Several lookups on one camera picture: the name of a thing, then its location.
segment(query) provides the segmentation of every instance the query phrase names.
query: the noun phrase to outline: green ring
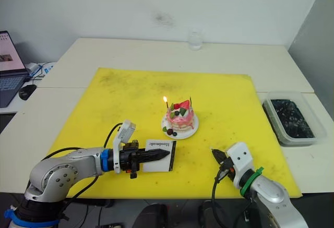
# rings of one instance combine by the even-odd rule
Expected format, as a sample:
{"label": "green ring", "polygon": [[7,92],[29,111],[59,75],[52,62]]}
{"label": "green ring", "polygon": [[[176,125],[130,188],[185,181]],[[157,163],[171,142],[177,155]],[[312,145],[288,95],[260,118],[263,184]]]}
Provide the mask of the green ring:
{"label": "green ring", "polygon": [[245,195],[245,192],[247,191],[247,189],[251,186],[252,182],[259,176],[262,174],[263,171],[263,167],[261,166],[259,169],[256,170],[256,172],[254,172],[254,174],[252,176],[249,177],[249,179],[247,180],[246,184],[244,185],[244,187],[241,188],[240,190],[240,194],[241,196]]}

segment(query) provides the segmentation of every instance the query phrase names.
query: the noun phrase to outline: cake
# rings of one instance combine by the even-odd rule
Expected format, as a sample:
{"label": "cake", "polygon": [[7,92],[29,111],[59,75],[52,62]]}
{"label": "cake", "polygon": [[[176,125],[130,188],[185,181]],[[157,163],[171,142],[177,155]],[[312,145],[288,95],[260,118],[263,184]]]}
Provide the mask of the cake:
{"label": "cake", "polygon": [[197,128],[198,118],[192,107],[191,98],[181,103],[172,103],[162,119],[163,132],[174,139],[190,137]]}

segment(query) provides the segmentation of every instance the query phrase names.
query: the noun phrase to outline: blueberry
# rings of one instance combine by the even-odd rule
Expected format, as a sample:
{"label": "blueberry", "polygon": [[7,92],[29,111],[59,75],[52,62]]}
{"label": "blueberry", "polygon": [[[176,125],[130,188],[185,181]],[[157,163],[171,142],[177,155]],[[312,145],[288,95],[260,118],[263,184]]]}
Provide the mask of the blueberry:
{"label": "blueberry", "polygon": [[168,134],[168,135],[172,135],[172,134],[173,134],[173,129],[168,129],[168,130],[167,130],[167,134]]}

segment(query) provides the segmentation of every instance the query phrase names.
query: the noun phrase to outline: yellow cutting board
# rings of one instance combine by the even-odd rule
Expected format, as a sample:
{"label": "yellow cutting board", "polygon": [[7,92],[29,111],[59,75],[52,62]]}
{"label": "yellow cutting board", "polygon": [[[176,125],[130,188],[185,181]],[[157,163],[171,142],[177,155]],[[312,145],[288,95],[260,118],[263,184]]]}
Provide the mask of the yellow cutting board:
{"label": "yellow cutting board", "polygon": [[[219,169],[211,148],[225,150],[244,141],[255,168],[280,182],[292,197],[301,196],[280,146],[263,112],[252,80],[246,75],[169,73],[99,68],[90,86],[71,113],[50,152],[75,147],[101,147],[110,131],[125,119],[136,124],[131,138],[144,148],[147,139],[169,139],[161,130],[169,104],[192,97],[199,128],[190,138],[178,140],[171,172],[128,173],[113,171],[80,197],[84,198],[210,198]],[[108,147],[112,148],[110,138]],[[73,196],[93,178],[74,185]],[[217,198],[239,198],[229,178],[217,187]]]}

